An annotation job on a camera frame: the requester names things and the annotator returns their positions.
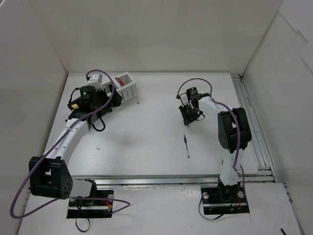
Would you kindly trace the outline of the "red pen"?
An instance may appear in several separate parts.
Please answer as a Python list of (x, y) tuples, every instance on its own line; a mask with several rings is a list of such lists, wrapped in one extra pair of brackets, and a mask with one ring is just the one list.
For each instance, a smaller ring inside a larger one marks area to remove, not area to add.
[(116, 77), (115, 79), (121, 86), (125, 85), (124, 82), (120, 78)]

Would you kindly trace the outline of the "yellow highlighter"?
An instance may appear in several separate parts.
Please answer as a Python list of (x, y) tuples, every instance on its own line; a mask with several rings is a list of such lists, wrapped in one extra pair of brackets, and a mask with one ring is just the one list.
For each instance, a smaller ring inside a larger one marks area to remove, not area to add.
[(71, 107), (71, 109), (73, 109), (73, 110), (79, 109), (79, 106), (78, 106), (77, 104), (72, 104), (70, 107)]

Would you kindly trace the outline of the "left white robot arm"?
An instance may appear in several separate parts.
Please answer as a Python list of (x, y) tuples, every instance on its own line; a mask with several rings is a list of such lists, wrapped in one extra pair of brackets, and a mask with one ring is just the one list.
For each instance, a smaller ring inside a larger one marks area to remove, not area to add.
[(94, 127), (94, 123), (112, 112), (113, 107), (121, 105), (122, 96), (112, 86), (109, 88), (110, 96), (105, 90), (97, 91), (94, 86), (82, 86), (78, 88), (80, 97), (69, 99), (67, 106), (71, 114), (64, 130), (51, 149), (29, 161), (33, 195), (56, 199), (80, 197), (88, 206), (96, 203), (98, 193), (93, 190), (94, 183), (73, 179), (67, 165), (80, 140)]

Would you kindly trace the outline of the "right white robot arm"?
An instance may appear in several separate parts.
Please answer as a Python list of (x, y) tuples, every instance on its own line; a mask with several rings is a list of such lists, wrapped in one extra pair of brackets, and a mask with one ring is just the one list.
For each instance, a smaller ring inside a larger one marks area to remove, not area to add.
[(216, 195), (219, 200), (227, 202), (241, 190), (240, 178), (245, 176), (242, 158), (252, 139), (246, 111), (242, 107), (230, 108), (209, 94), (184, 93), (179, 94), (177, 99), (181, 101), (179, 110), (184, 125), (198, 121), (205, 114), (217, 121), (218, 140), (225, 151)]

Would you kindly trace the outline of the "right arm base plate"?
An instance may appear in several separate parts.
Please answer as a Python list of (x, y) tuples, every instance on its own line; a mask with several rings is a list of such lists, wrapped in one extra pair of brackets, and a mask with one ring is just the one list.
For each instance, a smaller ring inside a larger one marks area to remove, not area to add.
[(244, 189), (240, 184), (231, 187), (201, 187), (200, 211), (214, 219), (228, 214), (250, 213)]

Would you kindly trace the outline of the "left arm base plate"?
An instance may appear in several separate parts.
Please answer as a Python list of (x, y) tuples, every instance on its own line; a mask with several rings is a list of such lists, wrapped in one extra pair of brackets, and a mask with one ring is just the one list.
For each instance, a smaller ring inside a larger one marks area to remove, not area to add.
[(68, 203), (67, 219), (111, 218), (113, 201), (75, 199)]

